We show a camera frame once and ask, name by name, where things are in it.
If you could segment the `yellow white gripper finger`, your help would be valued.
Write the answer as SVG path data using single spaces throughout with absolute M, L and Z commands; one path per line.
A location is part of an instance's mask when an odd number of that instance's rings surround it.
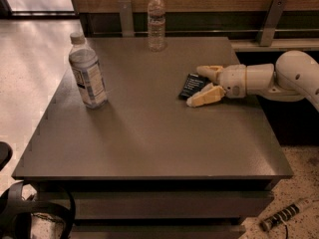
M 222 66 L 198 66 L 196 68 L 200 76 L 208 78 L 214 84 L 218 84 L 218 77 L 222 70 Z
M 186 100 L 189 107 L 201 107 L 219 102 L 225 96 L 222 86 L 215 86 L 213 83 L 206 85 L 201 91 L 195 93 Z

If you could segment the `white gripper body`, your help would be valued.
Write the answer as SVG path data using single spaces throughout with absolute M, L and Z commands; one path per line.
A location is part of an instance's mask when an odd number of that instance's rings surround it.
M 274 65 L 231 65 L 219 72 L 217 82 L 230 99 L 267 95 L 274 86 Z

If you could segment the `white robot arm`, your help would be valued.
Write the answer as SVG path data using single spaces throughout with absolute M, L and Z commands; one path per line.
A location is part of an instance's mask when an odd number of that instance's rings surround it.
M 285 52 L 275 65 L 198 66 L 196 72 L 210 83 L 186 100 L 189 107 L 258 95 L 278 102 L 306 99 L 319 111 L 319 64 L 301 51 Z

